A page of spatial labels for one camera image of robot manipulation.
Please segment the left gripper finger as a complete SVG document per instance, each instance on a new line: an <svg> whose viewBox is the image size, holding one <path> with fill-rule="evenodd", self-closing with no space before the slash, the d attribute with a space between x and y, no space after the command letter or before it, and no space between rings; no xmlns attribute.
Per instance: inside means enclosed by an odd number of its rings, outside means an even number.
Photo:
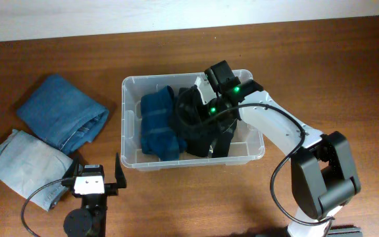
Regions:
<svg viewBox="0 0 379 237"><path fill-rule="evenodd" d="M126 188L126 178L123 173L121 162L120 162L120 155L116 153L115 156L115 170L114 170L114 177L116 179L116 186L118 189L125 189Z"/></svg>
<svg viewBox="0 0 379 237"><path fill-rule="evenodd" d="M79 159L77 157L73 158L71 165L64 174L65 178L73 178L78 174L79 170Z"/></svg>

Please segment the black garment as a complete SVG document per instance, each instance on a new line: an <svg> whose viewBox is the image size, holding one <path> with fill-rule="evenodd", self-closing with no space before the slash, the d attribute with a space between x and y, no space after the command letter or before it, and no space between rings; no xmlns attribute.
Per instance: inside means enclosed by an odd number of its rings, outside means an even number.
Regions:
<svg viewBox="0 0 379 237"><path fill-rule="evenodd" d="M201 128L189 129L208 118L207 110L202 108L199 92L193 88L180 88L173 104L168 125L186 144L186 152L197 157L207 157L212 150L212 158L226 157L237 127L234 118L221 117Z"/></svg>

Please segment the light blue jeans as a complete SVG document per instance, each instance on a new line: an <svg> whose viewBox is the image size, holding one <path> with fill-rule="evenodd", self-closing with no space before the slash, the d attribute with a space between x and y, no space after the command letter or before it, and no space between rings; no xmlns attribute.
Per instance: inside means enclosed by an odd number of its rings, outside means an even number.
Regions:
<svg viewBox="0 0 379 237"><path fill-rule="evenodd" d="M61 179L72 159L45 142L13 130L0 144L0 180L24 198Z"/></svg>

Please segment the teal blue taped garment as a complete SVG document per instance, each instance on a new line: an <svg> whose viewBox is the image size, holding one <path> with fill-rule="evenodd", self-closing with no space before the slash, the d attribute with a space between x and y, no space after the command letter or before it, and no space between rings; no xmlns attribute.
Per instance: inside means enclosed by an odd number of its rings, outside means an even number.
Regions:
<svg viewBox="0 0 379 237"><path fill-rule="evenodd" d="M141 148L146 155L156 155L161 161L179 160L187 143L169 126L174 106L174 91L170 86L141 99Z"/></svg>

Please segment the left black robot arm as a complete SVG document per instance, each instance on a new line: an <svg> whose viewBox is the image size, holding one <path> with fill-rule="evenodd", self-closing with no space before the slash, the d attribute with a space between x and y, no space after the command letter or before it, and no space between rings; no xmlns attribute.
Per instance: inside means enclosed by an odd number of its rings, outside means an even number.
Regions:
<svg viewBox="0 0 379 237"><path fill-rule="evenodd" d="M86 165L80 168L74 159L63 176L61 184L71 194L81 200L81 206L72 210L64 220L63 228L67 236L102 237L106 233L107 199L117 196L119 189L127 187L126 178L120 165L120 156L115 157L113 183L104 181L102 165Z"/></svg>

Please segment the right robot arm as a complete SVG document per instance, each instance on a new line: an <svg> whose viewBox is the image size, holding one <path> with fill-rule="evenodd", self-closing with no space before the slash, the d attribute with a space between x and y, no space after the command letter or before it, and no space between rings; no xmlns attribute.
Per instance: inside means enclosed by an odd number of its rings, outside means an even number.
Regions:
<svg viewBox="0 0 379 237"><path fill-rule="evenodd" d="M277 208L290 219L283 236L362 236L356 226L334 227L335 214L361 191L361 183L347 138L338 131L325 134L301 122L273 100L256 81L241 81L226 61L205 70L210 89L201 90L208 119L242 120L263 133L285 157L270 178L270 194ZM298 206L289 214L280 204L274 183L281 168L291 165L291 191Z"/></svg>

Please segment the clear plastic storage bin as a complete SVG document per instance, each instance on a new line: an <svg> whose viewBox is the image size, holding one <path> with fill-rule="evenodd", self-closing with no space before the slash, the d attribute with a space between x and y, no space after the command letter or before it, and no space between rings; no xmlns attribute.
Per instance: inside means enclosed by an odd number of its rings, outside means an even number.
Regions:
<svg viewBox="0 0 379 237"><path fill-rule="evenodd" d="M121 163L129 169L155 171L160 169L208 165L244 165L265 154L263 134L242 121L237 123L227 157L197 157L181 153L176 161L161 161L156 155L146 155L141 149L141 98L170 86L174 93L189 88L197 79L208 83L204 72L129 76L122 82Z"/></svg>

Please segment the dark blue folded jeans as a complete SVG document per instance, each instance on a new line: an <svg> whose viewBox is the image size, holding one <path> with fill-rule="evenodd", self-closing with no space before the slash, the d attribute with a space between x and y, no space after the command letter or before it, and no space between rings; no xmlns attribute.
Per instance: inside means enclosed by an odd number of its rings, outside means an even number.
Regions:
<svg viewBox="0 0 379 237"><path fill-rule="evenodd" d="M53 74L16 114L39 139L68 155L95 139L108 119L109 110Z"/></svg>

